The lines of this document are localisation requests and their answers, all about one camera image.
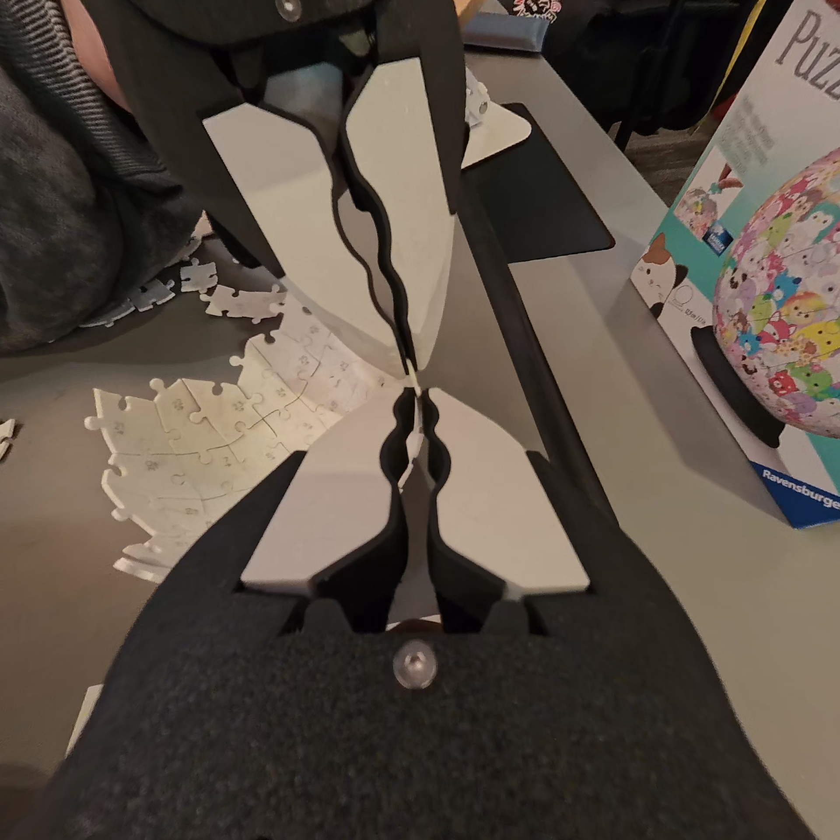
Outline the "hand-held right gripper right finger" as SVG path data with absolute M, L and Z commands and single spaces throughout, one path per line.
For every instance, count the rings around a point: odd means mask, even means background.
M 445 391 L 425 396 L 442 549 L 508 600 L 585 591 L 590 578 L 526 449 Z

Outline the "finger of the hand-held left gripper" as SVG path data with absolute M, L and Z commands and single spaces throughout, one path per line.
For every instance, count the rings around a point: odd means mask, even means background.
M 443 317 L 455 236 L 419 56 L 371 68 L 342 126 L 343 151 L 378 238 L 402 359 L 422 371 Z
M 205 118 L 204 129 L 296 299 L 363 361 L 414 375 L 375 304 L 371 270 L 344 234 L 333 169 L 314 128 L 259 106 L 233 106 Z

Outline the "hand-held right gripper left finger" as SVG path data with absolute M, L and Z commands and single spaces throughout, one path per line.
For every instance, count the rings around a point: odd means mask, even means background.
M 312 595 L 326 573 L 382 536 L 401 510 L 416 425 L 416 391 L 384 389 L 319 437 L 240 576 L 244 587 Z

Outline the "partly built white puzzle ball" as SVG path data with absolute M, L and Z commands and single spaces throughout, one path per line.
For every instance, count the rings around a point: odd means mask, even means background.
M 108 447 L 112 517 L 148 536 L 116 571 L 162 583 L 183 554 L 283 461 L 398 380 L 363 361 L 294 297 L 279 327 L 230 358 L 236 382 L 153 379 L 152 399 L 93 390 L 85 427 Z

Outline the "pile of loose puzzle pieces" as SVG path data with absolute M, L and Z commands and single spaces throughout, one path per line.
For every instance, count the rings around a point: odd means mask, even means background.
M 204 213 L 196 224 L 186 246 L 171 263 L 179 270 L 181 293 L 198 294 L 206 303 L 206 314 L 214 317 L 247 319 L 258 324 L 280 312 L 286 290 L 274 281 L 267 290 L 237 290 L 221 284 L 217 265 L 213 261 L 201 262 L 195 257 L 200 245 L 212 235 L 212 228 Z M 147 312 L 175 297 L 173 279 L 152 279 L 131 290 L 124 299 L 111 303 L 80 324 L 82 329 L 111 328 L 134 312 Z

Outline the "colourful puzzle ball box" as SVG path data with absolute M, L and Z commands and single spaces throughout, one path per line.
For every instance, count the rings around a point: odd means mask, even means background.
M 630 281 L 790 525 L 839 517 L 838 2 L 793 2 Z

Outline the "person's left hand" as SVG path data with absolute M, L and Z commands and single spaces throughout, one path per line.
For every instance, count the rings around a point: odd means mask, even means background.
M 60 5 L 81 67 L 104 95 L 123 111 L 131 113 L 99 30 L 84 4 L 81 1 L 61 1 Z

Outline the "white flat base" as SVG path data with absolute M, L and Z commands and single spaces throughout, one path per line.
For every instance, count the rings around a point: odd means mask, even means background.
M 470 69 L 465 70 L 465 79 L 468 140 L 462 171 L 524 143 L 532 132 L 530 121 L 492 101 L 487 87 Z

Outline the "black mat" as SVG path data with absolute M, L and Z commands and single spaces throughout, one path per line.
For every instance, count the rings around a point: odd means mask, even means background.
M 612 249 L 616 242 L 525 105 L 530 137 L 465 171 L 508 264 Z

